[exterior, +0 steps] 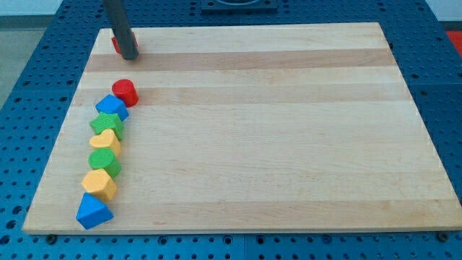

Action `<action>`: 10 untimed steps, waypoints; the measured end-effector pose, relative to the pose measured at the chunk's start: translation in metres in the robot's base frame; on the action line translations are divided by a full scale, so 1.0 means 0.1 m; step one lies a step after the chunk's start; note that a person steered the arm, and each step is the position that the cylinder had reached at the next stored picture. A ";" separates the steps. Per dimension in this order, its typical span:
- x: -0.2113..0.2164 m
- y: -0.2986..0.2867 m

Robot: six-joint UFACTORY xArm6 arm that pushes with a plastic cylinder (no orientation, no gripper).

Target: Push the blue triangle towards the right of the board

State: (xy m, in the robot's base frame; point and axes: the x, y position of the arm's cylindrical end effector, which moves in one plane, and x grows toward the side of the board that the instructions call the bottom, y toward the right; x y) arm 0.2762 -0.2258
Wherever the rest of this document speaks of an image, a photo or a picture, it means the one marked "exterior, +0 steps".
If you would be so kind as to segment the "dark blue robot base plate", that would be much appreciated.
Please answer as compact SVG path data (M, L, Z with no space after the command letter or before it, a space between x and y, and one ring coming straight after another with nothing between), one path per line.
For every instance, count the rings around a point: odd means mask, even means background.
M206 12L246 12L274 11L278 0L200 0L202 13Z

